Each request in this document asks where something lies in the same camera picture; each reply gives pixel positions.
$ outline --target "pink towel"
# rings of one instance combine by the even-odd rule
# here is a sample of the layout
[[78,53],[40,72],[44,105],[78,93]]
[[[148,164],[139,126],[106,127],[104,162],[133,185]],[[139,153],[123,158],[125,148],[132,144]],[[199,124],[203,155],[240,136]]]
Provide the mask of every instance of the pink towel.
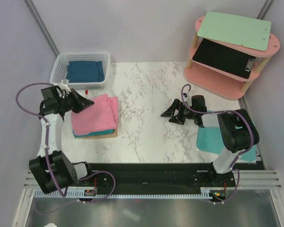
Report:
[[71,112],[71,124],[78,136],[118,128],[118,97],[107,94],[91,99],[95,102],[81,113]]

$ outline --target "white plastic basket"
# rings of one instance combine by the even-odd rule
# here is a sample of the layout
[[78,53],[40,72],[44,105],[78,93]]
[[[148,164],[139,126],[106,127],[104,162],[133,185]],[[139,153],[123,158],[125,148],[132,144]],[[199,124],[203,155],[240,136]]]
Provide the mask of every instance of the white plastic basket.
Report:
[[104,81],[93,83],[68,83],[75,90],[103,89],[107,83],[110,54],[105,52],[60,53],[53,65],[49,82],[60,83],[67,76],[67,66],[70,61],[102,61]]

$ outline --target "shelf tier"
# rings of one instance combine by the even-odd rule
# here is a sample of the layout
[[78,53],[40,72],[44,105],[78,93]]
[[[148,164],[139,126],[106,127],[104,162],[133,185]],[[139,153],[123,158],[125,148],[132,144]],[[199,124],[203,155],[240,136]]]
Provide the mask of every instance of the shelf tier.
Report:
[[[205,16],[200,17],[196,22],[195,22],[195,31],[198,32],[201,24],[203,22]],[[217,40],[212,40],[209,39],[213,42],[216,42],[218,44],[230,47],[234,50],[237,51],[241,51],[243,53],[247,53],[249,55],[255,56],[255,57],[259,57],[259,58],[268,58],[273,56],[275,53],[278,52],[278,50],[280,49],[280,42],[278,40],[277,37],[275,37],[272,33],[270,33],[270,37],[269,37],[269,41],[268,41],[268,48],[266,51],[259,51],[259,50],[255,50],[255,49],[251,49],[251,48],[247,48],[244,46],[238,46],[238,45],[234,45],[234,44],[230,44],[230,43],[225,43],[225,42],[221,42],[221,41],[217,41]]]
[[[196,49],[192,49],[192,48],[189,49],[189,57],[190,57],[190,58],[193,58],[193,56],[194,56],[194,54],[195,54],[197,48],[196,48]],[[211,70],[213,70],[213,71],[216,71],[216,72],[218,72],[218,73],[220,73],[220,74],[223,74],[223,75],[225,75],[225,76],[228,76],[228,77],[231,77],[231,78],[233,78],[233,79],[235,79],[235,80],[239,80],[239,81],[243,81],[243,82],[246,82],[246,81],[253,81],[253,80],[255,80],[255,79],[260,75],[260,73],[255,73],[255,71],[254,71],[255,67],[257,66],[257,63],[256,63],[256,62],[254,63],[254,67],[252,68],[252,71],[250,72],[250,76],[249,76],[248,79],[245,79],[245,78],[236,76],[236,75],[234,75],[234,74],[231,74],[231,73],[228,73],[228,72],[225,72],[225,71],[216,69],[216,68],[213,68],[213,67],[208,66],[208,65],[204,65],[204,64],[202,64],[202,63],[200,63],[200,62],[197,62],[197,61],[194,61],[194,60],[193,60],[193,62],[195,62],[195,63],[197,63],[197,64],[199,64],[199,65],[202,65],[202,66],[204,66],[204,67],[206,67],[206,68],[209,68],[209,69],[211,69]]]
[[190,69],[184,69],[184,77],[189,82],[227,99],[236,100],[244,95],[241,92],[244,82],[226,77],[195,62]]

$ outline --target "marble tabletop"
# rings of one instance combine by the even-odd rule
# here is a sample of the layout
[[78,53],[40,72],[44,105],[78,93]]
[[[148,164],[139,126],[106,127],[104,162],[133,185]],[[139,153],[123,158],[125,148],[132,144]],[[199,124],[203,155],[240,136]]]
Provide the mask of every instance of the marble tabletop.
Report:
[[[62,130],[62,150],[71,162],[97,163],[202,163],[217,155],[196,147],[198,127],[169,123],[160,114],[180,99],[187,83],[185,62],[112,63],[106,89],[89,90],[88,98],[108,93],[119,99],[118,136],[110,139],[74,138],[70,112]],[[85,96],[85,91],[78,91]],[[227,100],[192,85],[191,95],[203,95],[209,110],[239,109]]]

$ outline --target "wall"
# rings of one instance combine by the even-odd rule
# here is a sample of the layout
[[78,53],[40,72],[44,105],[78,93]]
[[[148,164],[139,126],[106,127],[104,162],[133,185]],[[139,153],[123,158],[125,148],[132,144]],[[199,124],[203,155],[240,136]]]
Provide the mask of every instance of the wall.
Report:
[[207,11],[256,17],[265,0],[31,0],[60,52],[106,51],[112,61],[186,61]]
[[[15,95],[26,84],[49,81],[54,59],[23,1],[0,0],[0,227],[12,224],[40,146],[40,122],[16,106]],[[38,111],[41,97],[36,87],[20,101]]]
[[277,0],[265,20],[281,49],[251,85],[245,98],[260,134],[265,164],[275,169],[284,189],[284,0]]

